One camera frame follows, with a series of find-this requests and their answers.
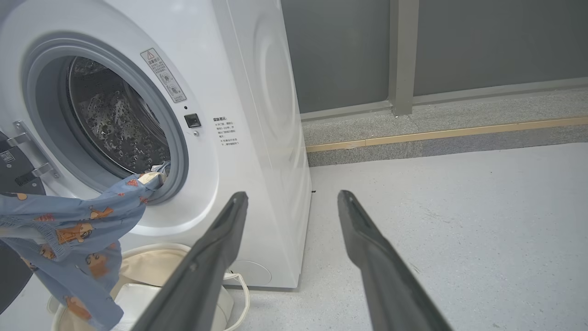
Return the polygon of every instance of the blue cloth with cartoon print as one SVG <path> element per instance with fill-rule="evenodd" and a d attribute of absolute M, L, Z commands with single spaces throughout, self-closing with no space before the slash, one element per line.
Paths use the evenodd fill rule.
<path fill-rule="evenodd" d="M 110 296 L 122 261 L 118 239 L 141 219 L 163 178 L 132 175 L 91 200 L 2 193 L 0 240 L 72 313 L 110 330 L 123 314 Z"/>

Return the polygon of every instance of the vertical metal post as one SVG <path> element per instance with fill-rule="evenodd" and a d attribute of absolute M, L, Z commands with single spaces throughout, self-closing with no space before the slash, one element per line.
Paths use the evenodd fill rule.
<path fill-rule="evenodd" d="M 390 0 L 388 100 L 397 116 L 412 113 L 418 30 L 419 0 Z"/>

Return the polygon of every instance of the beige laundry basket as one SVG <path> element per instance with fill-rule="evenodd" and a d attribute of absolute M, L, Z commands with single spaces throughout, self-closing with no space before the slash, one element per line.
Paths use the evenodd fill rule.
<path fill-rule="evenodd" d="M 116 295 L 124 284 L 141 283 L 161 287 L 172 275 L 190 247 L 181 244 L 153 244 L 122 253 L 120 279 L 111 291 Z M 224 330 L 233 309 L 233 298 L 220 288 L 211 331 Z M 52 331 L 94 331 L 84 320 L 60 306 L 53 319 Z"/>

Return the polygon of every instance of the gold trim strip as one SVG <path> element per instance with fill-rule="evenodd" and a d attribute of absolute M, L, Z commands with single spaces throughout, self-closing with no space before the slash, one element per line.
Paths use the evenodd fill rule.
<path fill-rule="evenodd" d="M 411 133 L 403 135 L 393 135 L 390 137 L 370 138 L 364 140 L 345 141 L 342 143 L 321 144 L 307 146 L 307 153 L 320 151 L 343 150 L 356 147 L 384 145 L 393 143 L 404 143 L 407 141 L 429 140 L 439 138 L 463 137 L 466 135 L 500 133 L 509 131 L 532 130 L 540 128 L 566 127 L 570 125 L 586 125 L 588 117 L 559 118 L 557 120 L 543 120 L 522 123 L 510 123 L 499 125 L 488 125 L 485 127 L 462 128 L 454 130 L 431 131 L 423 133 Z"/>

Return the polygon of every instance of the white front-loading washing machine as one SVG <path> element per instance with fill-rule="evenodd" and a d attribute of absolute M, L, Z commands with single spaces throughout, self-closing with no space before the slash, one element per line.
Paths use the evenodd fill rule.
<path fill-rule="evenodd" d="M 0 131 L 37 168 L 19 185 L 93 198 L 170 161 L 123 250 L 191 246 L 245 191 L 230 269 L 252 286 L 298 285 L 311 186 L 279 0 L 4 7 Z"/>

